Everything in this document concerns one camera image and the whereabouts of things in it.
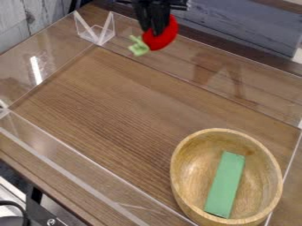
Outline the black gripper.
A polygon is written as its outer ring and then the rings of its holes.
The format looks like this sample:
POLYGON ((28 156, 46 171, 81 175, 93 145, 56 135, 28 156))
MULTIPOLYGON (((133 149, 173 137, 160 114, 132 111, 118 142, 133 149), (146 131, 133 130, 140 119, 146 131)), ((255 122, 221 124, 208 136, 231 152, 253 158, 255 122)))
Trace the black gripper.
POLYGON ((153 36, 158 36, 168 26, 169 9, 185 11, 188 0, 116 0, 120 4, 132 4, 138 25, 145 31, 152 27, 153 36))

